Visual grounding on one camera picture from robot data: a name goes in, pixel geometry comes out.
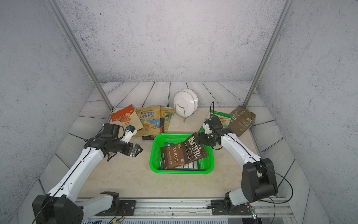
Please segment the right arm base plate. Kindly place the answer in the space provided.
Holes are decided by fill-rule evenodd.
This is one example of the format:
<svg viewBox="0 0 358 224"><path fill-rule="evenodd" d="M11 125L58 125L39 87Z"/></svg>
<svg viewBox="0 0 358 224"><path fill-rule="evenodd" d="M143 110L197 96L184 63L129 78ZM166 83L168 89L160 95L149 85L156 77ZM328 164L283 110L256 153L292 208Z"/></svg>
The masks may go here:
<svg viewBox="0 0 358 224"><path fill-rule="evenodd" d="M214 216L250 216L252 214L250 206L246 204L232 205L229 201L224 199L211 200L207 209L211 210Z"/></svg>

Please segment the green Chulo cassava chips bag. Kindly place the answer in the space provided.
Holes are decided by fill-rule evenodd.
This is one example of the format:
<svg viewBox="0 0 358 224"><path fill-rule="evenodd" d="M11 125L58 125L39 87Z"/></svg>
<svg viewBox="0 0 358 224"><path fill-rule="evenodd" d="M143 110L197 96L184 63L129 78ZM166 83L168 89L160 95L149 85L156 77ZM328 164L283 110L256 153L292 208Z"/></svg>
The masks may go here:
<svg viewBox="0 0 358 224"><path fill-rule="evenodd" d="M228 113L210 110L210 112L207 114L205 120L207 120L207 119L210 120L210 130L211 130L211 133L213 133L217 129L228 128L232 117L233 116ZM205 131L202 126L199 129L198 133L204 133L204 132Z"/></svg>

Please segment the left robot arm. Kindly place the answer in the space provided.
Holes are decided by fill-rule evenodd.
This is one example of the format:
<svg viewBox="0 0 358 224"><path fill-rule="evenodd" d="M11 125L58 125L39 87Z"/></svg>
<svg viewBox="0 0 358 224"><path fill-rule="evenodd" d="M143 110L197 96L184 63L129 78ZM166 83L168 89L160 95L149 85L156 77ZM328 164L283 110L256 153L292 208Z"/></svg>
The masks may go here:
<svg viewBox="0 0 358 224"><path fill-rule="evenodd" d="M86 141L84 149L67 174L46 195L39 195L32 203L36 224L80 224L95 215L117 216L125 212L119 194L105 191L99 196L76 203L78 194L94 168L104 159L117 153L136 157L143 149L130 139L137 129L106 123L103 132Z"/></svg>

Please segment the brown Kettle chips bag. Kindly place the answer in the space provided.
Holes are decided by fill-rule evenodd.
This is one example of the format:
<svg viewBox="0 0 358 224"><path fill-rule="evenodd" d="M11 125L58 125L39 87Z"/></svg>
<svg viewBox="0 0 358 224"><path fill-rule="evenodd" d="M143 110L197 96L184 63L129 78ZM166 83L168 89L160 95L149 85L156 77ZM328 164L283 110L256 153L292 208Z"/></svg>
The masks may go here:
<svg viewBox="0 0 358 224"><path fill-rule="evenodd" d="M204 159L208 156L204 146L198 142L198 134L193 133L181 143L161 147L164 170Z"/></svg>

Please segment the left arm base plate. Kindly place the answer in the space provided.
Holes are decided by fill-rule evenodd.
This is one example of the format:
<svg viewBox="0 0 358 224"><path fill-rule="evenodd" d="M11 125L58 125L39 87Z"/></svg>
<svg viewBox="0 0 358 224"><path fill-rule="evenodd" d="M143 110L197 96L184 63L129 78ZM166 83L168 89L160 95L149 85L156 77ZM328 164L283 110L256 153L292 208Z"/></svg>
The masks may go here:
<svg viewBox="0 0 358 224"><path fill-rule="evenodd" d="M109 211L106 212L106 216L134 216L136 207L135 200L121 200L119 203L115 203L113 208L110 208Z"/></svg>

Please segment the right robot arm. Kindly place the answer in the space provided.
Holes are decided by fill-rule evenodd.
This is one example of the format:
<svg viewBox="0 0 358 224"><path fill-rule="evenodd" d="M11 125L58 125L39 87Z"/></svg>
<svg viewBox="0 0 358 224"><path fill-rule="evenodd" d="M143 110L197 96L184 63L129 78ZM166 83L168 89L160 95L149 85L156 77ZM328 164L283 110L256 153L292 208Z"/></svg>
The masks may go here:
<svg viewBox="0 0 358 224"><path fill-rule="evenodd" d="M214 147L225 148L242 166L241 187L226 194L227 207L234 207L271 197L278 193L278 185L273 162L253 153L230 128L224 128L216 116L204 121L204 132L199 133L198 141Z"/></svg>

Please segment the dark green chips bag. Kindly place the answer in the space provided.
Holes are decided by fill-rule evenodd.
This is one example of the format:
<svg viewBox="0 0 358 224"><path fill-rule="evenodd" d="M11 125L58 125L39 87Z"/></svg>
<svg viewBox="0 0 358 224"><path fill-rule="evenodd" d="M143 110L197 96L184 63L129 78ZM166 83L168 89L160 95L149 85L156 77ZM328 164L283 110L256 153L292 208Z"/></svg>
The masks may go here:
<svg viewBox="0 0 358 224"><path fill-rule="evenodd" d="M171 146L172 143L168 143L168 142L165 142L164 143L164 147L166 146ZM163 160L162 158L160 159L160 164L159 164L159 168L158 170L164 170L164 166L163 166ZM181 165L181 166L178 166L172 170L192 170L192 171L198 171L200 170L200 163L199 161L194 161L194 162L191 162L189 164L185 164L185 165Z"/></svg>

